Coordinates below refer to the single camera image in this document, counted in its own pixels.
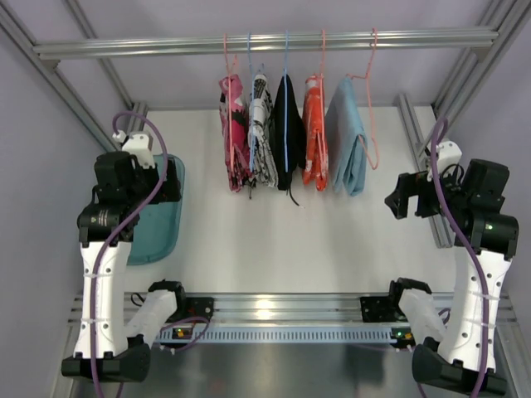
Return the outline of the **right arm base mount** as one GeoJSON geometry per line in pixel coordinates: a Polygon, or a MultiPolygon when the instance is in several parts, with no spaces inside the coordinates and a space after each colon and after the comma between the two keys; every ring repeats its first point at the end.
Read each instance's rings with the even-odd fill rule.
{"type": "Polygon", "coordinates": [[[359,299],[365,323],[398,323],[407,318],[389,296],[364,296],[359,299]]]}

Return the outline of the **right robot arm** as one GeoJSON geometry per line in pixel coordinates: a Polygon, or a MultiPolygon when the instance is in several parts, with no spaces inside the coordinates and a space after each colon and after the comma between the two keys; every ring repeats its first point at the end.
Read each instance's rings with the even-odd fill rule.
{"type": "Polygon", "coordinates": [[[427,172],[402,173],[385,203],[397,219],[407,216],[417,197],[417,216],[440,214],[455,230],[455,290],[450,318],[438,314],[427,284],[400,278],[390,295],[410,324],[416,347],[414,380],[471,397],[502,397],[507,381],[496,373],[494,330],[504,277],[516,253],[519,223],[502,214],[509,169],[473,159],[458,177],[443,168],[438,179],[427,172]]]}

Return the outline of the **pink camouflage trousers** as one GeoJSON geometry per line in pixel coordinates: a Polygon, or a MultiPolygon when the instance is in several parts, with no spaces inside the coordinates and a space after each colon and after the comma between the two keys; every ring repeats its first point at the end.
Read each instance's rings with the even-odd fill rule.
{"type": "Polygon", "coordinates": [[[222,123],[222,137],[225,151],[225,164],[230,190],[239,192],[251,182],[252,174],[249,168],[250,149],[248,143],[248,108],[244,95],[243,85],[238,75],[231,78],[231,106],[232,106],[232,132],[234,148],[234,171],[230,168],[229,133],[227,118],[227,78],[219,81],[221,89],[219,115],[222,123]]]}

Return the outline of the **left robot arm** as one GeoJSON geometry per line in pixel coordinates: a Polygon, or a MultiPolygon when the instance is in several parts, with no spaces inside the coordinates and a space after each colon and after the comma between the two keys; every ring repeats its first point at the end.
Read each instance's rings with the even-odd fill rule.
{"type": "Polygon", "coordinates": [[[127,152],[100,155],[90,203],[80,213],[83,304],[74,351],[61,373],[99,382],[141,382],[150,349],[167,321],[185,312],[186,294],[177,281],[149,286],[133,318],[124,320],[124,274],[168,256],[179,231],[184,166],[173,155],[143,164],[127,152]]]}

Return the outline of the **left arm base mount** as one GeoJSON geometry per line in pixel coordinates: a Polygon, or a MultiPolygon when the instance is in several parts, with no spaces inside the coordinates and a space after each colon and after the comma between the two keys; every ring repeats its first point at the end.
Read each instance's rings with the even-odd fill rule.
{"type": "Polygon", "coordinates": [[[202,317],[207,320],[212,318],[215,299],[213,297],[199,296],[180,298],[177,301],[177,310],[167,323],[175,323],[185,318],[202,317]]]}

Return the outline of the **black white print trousers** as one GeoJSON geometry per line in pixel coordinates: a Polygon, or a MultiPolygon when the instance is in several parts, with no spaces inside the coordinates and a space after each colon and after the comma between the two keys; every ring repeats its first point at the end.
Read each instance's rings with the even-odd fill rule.
{"type": "MultiPolygon", "coordinates": [[[[269,82],[264,73],[257,74],[255,78],[255,134],[258,145],[256,150],[255,165],[258,171],[252,174],[251,185],[278,186],[278,172],[275,159],[270,146],[270,136],[274,132],[273,110],[274,105],[270,94],[269,82]]],[[[251,135],[248,129],[248,143],[250,148],[251,135]]]]}

